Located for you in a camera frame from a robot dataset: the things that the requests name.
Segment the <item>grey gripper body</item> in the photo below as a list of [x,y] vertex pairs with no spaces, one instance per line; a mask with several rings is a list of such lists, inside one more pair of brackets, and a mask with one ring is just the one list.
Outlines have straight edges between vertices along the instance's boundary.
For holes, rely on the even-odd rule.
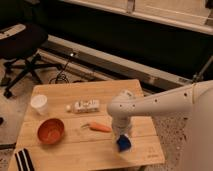
[[131,136],[132,123],[130,117],[112,118],[112,129],[116,138],[119,138],[121,135],[126,135],[127,137]]

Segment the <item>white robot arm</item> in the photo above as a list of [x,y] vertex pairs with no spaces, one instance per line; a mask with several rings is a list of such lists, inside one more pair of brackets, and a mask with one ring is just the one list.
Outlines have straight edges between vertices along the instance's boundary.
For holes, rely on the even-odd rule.
[[148,97],[124,90],[107,105],[116,136],[130,130],[132,116],[189,115],[187,141],[177,171],[213,171],[213,80],[196,82]]

